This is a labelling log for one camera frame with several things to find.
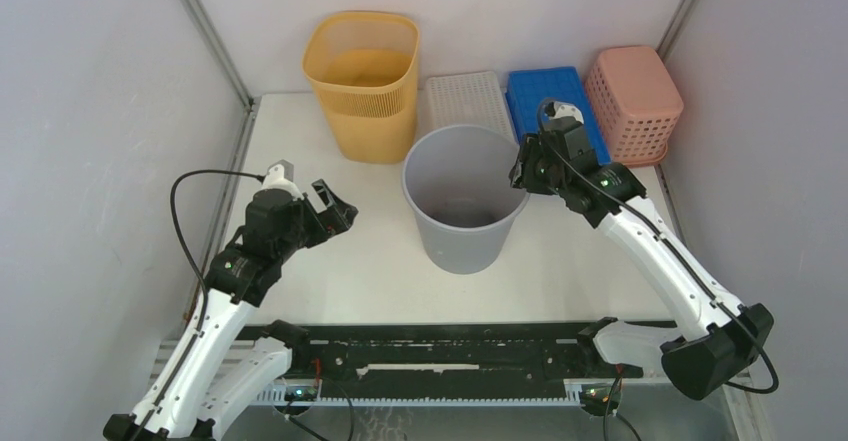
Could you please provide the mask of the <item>blue compartment tray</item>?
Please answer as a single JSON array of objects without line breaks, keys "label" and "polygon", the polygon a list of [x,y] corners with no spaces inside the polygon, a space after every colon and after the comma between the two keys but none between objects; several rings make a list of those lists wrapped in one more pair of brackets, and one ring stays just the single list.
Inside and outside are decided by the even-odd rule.
[{"label": "blue compartment tray", "polygon": [[583,115],[589,141],[600,164],[611,158],[588,96],[575,67],[512,71],[507,76],[505,99],[518,142],[524,134],[536,133],[536,110],[545,98],[577,107]]}]

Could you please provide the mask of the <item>grey bin liner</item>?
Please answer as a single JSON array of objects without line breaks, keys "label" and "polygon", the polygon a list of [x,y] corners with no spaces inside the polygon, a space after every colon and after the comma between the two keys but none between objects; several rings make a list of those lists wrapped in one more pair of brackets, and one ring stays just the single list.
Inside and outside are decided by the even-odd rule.
[{"label": "grey bin liner", "polygon": [[422,246],[440,269],[469,275],[500,255],[529,194],[512,186],[519,147],[477,125],[436,129],[404,161],[401,186]]}]

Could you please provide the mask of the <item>white perforated plastic basket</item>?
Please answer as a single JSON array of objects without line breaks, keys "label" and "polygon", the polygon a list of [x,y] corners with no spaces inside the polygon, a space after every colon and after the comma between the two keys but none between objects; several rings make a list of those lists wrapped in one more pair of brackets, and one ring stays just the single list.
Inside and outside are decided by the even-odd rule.
[{"label": "white perforated plastic basket", "polygon": [[517,142],[504,92],[492,71],[426,80],[419,101],[419,135],[453,125],[477,125]]}]

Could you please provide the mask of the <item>pink perforated plastic basket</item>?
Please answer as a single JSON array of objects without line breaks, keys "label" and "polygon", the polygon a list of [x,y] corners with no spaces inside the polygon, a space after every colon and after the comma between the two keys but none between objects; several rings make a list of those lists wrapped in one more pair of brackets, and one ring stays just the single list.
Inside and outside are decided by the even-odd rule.
[{"label": "pink perforated plastic basket", "polygon": [[613,161],[646,167],[664,159],[684,102],[653,48],[601,51],[584,89]]}]

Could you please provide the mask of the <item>yellow ribbed waste bin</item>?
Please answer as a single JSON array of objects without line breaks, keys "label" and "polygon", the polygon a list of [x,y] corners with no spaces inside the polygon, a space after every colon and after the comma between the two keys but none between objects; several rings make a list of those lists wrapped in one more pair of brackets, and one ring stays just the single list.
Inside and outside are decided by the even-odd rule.
[{"label": "yellow ribbed waste bin", "polygon": [[398,14],[339,12],[315,28],[302,70],[347,159],[406,157],[417,130],[419,47],[418,26]]}]

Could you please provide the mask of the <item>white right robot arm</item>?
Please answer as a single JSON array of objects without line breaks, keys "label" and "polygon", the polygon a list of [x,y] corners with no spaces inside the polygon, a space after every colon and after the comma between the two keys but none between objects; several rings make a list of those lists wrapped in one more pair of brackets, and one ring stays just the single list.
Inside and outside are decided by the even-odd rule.
[{"label": "white right robot arm", "polygon": [[693,400],[722,386],[760,395],[779,388],[765,349],[771,312],[743,303],[695,259],[629,168],[599,164],[582,123],[573,117],[539,122],[537,132],[522,137],[510,181],[528,193],[558,196],[611,239],[675,323],[658,328],[614,317],[594,323],[577,352],[584,373],[602,377],[616,365],[659,371]]}]

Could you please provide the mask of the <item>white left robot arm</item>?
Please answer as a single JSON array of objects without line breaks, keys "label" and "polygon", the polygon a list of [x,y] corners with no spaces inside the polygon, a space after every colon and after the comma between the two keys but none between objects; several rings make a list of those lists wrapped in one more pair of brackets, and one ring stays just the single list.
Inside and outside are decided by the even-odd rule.
[{"label": "white left robot arm", "polygon": [[105,439],[217,440],[271,381],[310,370],[307,330],[276,320],[264,327],[247,360],[214,379],[231,344],[281,279],[283,265],[297,251],[353,226],[355,206],[322,180],[312,186],[322,211],[287,179],[265,179],[247,205],[243,225],[210,263],[191,327],[142,400],[130,413],[110,417]]}]

